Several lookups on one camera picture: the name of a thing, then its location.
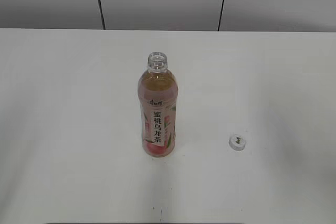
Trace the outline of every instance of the plastic bottle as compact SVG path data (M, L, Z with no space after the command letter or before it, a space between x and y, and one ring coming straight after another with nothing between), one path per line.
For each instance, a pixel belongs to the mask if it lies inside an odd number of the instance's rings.
M175 146L177 83L167 69L167 56L153 52L148 70L138 83L141 107L142 146L151 156L164 157Z

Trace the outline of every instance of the white tabletop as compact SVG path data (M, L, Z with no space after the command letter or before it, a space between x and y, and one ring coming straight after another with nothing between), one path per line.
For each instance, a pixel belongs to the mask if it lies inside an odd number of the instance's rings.
M141 147L153 51L179 84L165 158ZM333 33L0 29L0 223L335 224L335 67Z

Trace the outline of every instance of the white bottle cap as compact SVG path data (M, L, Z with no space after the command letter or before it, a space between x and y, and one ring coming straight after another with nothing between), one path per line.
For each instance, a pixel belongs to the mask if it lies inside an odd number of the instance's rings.
M242 151L245 148L246 141L242 136L234 134L230 137L229 144L235 151Z

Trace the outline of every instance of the bottle label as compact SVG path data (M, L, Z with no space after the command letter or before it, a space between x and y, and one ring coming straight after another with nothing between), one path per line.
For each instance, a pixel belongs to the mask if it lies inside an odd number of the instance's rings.
M173 101L149 100L141 106L143 140L168 148L175 139L176 99Z

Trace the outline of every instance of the green leaf graphic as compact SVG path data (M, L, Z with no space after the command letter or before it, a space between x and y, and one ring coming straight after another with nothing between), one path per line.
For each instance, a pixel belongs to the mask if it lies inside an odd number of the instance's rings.
M149 142L149 143L154 143L153 141L150 141L150 140L148 140L148 139L144 139L144 141L147 141L147 142Z
M172 142L172 133L170 133L168 143L167 143L167 148L169 148L171 142Z
M147 118L145 112L143 113L143 115L145 116L145 120L148 122L148 118Z

